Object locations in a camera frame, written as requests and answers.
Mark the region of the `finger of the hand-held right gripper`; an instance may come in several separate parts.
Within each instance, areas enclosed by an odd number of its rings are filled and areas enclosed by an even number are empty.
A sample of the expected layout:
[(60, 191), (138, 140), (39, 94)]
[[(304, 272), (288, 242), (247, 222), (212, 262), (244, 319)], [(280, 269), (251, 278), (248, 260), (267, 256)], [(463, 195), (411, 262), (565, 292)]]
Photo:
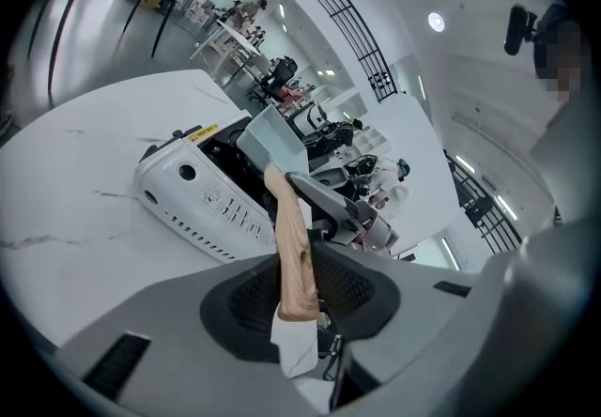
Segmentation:
[(286, 173), (285, 180), (310, 206), (313, 223), (323, 239), (356, 239), (362, 233), (359, 209), (351, 200), (300, 172)]

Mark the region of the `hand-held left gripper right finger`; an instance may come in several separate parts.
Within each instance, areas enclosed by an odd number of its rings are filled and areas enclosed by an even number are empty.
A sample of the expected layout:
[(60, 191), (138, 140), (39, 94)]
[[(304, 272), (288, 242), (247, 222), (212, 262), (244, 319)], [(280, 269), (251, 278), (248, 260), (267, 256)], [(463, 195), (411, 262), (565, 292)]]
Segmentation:
[(341, 335), (331, 409), (371, 393), (415, 361), (477, 279), (324, 242), (311, 252), (318, 297)]

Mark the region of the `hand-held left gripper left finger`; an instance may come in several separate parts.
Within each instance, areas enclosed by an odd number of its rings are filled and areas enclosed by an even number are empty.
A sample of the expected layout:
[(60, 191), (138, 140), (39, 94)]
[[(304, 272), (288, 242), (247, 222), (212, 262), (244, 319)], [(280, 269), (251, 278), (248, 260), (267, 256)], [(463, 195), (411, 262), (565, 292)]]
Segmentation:
[(133, 414), (313, 414), (270, 341), (280, 266), (265, 255), (147, 286), (58, 350)]

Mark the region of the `white portable stove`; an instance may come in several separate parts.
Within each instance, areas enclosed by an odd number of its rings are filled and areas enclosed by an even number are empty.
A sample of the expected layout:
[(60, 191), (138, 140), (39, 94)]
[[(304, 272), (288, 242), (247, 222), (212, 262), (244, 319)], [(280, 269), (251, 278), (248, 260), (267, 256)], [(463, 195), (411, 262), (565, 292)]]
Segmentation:
[(177, 235), (211, 257), (233, 263), (275, 250), (263, 174), (238, 148), (254, 117), (245, 111), (206, 127), (174, 131), (139, 161), (139, 201)]

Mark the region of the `white cubby shelf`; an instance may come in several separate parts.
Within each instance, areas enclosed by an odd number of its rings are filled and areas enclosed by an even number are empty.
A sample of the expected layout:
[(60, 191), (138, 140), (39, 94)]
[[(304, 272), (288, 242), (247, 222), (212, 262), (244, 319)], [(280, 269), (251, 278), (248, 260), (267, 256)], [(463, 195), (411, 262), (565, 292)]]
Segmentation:
[(324, 100), (321, 106), (331, 122), (351, 123), (355, 119), (362, 122), (362, 129), (354, 131), (352, 146), (340, 150), (343, 160), (349, 161), (366, 154), (380, 157), (392, 149), (384, 134), (368, 122), (368, 110), (360, 93), (355, 93), (344, 101), (330, 98)]

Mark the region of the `black metal ceiling grid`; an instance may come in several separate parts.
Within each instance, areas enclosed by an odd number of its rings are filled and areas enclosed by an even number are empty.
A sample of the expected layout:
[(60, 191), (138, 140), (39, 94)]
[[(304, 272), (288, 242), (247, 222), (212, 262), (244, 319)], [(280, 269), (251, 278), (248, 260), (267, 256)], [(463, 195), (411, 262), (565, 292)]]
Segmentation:
[(328, 13), (361, 65), (377, 101), (398, 92), (387, 61), (365, 19), (351, 0), (316, 0)]

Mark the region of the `black office chair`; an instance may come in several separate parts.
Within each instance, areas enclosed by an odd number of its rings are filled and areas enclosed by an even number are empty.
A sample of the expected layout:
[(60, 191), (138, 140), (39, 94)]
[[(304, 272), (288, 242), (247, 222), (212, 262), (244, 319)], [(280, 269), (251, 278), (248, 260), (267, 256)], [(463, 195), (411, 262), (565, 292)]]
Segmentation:
[(256, 86), (249, 91), (250, 98), (268, 105), (268, 99), (274, 99), (279, 103), (284, 101), (281, 96), (282, 90), (287, 82), (292, 79), (297, 71), (298, 65), (294, 59), (285, 56), (279, 59), (275, 68), (262, 77)]

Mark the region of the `black metal railing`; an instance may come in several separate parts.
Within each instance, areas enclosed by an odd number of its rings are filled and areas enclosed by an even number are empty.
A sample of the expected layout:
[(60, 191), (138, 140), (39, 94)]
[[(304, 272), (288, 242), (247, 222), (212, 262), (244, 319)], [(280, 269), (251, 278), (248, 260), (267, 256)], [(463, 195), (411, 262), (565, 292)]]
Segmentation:
[(493, 254), (516, 250), (522, 238), (496, 197), (458, 157), (443, 151), (454, 179), (459, 206)]

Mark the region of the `white table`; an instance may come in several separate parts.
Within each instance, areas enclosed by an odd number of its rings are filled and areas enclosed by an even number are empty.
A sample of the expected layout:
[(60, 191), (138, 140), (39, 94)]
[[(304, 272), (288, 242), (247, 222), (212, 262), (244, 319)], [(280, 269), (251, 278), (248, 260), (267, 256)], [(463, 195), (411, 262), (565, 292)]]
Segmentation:
[[(196, 57), (204, 55), (203, 52), (207, 47), (216, 49), (216, 44), (221, 37), (232, 39), (232, 42), (229, 45), (226, 45), (223, 51), (220, 53), (220, 59), (218, 63), (209, 72), (209, 76), (215, 81), (215, 83), (221, 89), (225, 89), (231, 84), (232, 80), (237, 76), (240, 70), (247, 66), (252, 58), (262, 56), (262, 54), (238, 30), (235, 30), (228, 24), (221, 21), (218, 21), (217, 24), (218, 29), (208, 36), (204, 42), (198, 45), (198, 47), (190, 55), (189, 61), (193, 62)], [(234, 61), (237, 54), (241, 54), (242, 57), (245, 57), (242, 59), (242, 64), (239, 66), (239, 68), (230, 75), (229, 79), (225, 83), (221, 82), (219, 79), (216, 79), (216, 76), (221, 73), (224, 65), (228, 61)]]

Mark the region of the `person in grey clothing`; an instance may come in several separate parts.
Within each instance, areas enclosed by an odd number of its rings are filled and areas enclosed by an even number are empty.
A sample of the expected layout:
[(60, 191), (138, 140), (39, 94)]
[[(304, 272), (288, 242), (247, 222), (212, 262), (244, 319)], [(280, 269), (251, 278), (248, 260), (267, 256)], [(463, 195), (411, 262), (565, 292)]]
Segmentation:
[(558, 360), (601, 274), (601, 100), (566, 103), (532, 157), (562, 223), (527, 237), (510, 261), (500, 306), (464, 381), (475, 415), (502, 409)]

